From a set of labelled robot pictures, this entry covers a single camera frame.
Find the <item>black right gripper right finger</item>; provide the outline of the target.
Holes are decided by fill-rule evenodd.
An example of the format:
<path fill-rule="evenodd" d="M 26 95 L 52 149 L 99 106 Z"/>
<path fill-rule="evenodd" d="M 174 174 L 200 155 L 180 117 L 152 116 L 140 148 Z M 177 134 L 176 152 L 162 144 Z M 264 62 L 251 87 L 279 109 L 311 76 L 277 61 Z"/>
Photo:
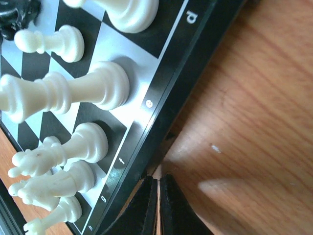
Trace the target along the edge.
<path fill-rule="evenodd" d="M 160 179 L 160 217 L 163 235 L 213 234 L 193 211 L 171 174 Z"/>

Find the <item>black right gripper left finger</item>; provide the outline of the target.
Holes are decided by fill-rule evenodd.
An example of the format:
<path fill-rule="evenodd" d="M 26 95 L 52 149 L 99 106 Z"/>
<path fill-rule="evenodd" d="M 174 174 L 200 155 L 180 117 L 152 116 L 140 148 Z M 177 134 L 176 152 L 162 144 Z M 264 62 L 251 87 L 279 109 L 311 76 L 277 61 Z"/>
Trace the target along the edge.
<path fill-rule="evenodd" d="M 146 177 L 124 212 L 104 235 L 154 235 L 157 222 L 157 179 Z"/>

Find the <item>black and white chessboard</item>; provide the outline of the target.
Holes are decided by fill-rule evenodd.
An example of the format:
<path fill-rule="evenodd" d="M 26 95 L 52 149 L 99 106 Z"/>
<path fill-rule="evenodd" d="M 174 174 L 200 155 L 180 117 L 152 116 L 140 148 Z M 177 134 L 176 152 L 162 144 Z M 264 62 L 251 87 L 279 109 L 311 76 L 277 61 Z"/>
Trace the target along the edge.
<path fill-rule="evenodd" d="M 0 195 L 22 235 L 153 234 L 160 145 L 243 0 L 3 0 Z"/>

